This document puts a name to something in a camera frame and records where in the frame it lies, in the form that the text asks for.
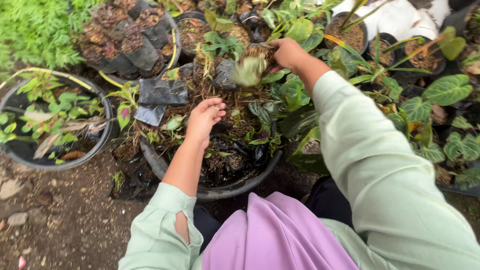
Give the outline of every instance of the person's left hand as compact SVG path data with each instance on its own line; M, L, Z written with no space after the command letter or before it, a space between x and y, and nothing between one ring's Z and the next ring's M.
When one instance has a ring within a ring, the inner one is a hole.
M214 124L226 115L226 104L221 98L210 98L200 102L190 113L185 140L194 141L205 150L210 142L210 131Z

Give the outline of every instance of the forearm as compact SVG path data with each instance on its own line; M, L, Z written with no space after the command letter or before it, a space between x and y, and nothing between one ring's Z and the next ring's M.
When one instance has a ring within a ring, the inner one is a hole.
M190 197L195 197L203 152L200 143L185 139L173 156L162 182L177 187Z

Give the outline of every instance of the fern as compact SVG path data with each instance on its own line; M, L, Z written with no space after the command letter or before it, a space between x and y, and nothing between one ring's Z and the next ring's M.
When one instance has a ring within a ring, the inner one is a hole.
M12 69L11 58L49 68L80 63L71 33L80 32L92 6L103 1L2 0L0 72Z

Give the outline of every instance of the potted plant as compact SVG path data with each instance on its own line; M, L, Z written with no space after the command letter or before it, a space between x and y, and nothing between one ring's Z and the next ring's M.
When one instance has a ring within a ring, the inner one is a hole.
M2 115L8 116L0 122L8 134L2 148L14 160L38 169L66 170L92 158L114 136L110 103L92 82L38 68L15 75L26 80L0 103Z

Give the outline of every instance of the red and green coleus leaf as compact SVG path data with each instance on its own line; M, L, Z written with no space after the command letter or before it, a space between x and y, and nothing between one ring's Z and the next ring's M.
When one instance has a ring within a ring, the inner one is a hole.
M125 101L122 102L117 110L117 119L119 121L120 130L130 122L131 113L131 107Z
M251 142L249 142L249 145L262 145L268 143L268 138L261 138L261 139L256 139Z

